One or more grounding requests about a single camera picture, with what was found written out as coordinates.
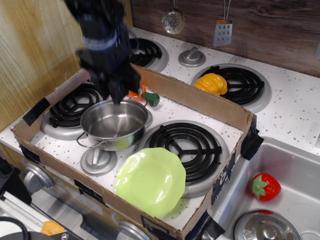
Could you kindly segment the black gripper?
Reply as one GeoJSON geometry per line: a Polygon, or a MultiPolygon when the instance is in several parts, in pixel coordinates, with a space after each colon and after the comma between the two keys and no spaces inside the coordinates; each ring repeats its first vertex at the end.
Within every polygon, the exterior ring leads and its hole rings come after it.
{"type": "Polygon", "coordinates": [[[82,36],[82,43],[85,48],[76,51],[80,66],[104,100],[111,97],[118,105],[129,91],[139,92],[141,77],[131,66],[129,31],[123,23],[102,39],[82,36]]]}

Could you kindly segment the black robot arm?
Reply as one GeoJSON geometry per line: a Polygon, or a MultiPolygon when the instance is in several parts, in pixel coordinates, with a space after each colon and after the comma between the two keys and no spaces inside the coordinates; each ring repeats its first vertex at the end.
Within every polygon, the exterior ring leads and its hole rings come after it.
{"type": "Polygon", "coordinates": [[[78,22],[84,48],[76,51],[103,99],[119,104],[129,91],[139,92],[140,75],[130,64],[129,30],[125,9],[118,0],[66,0],[78,22]]]}

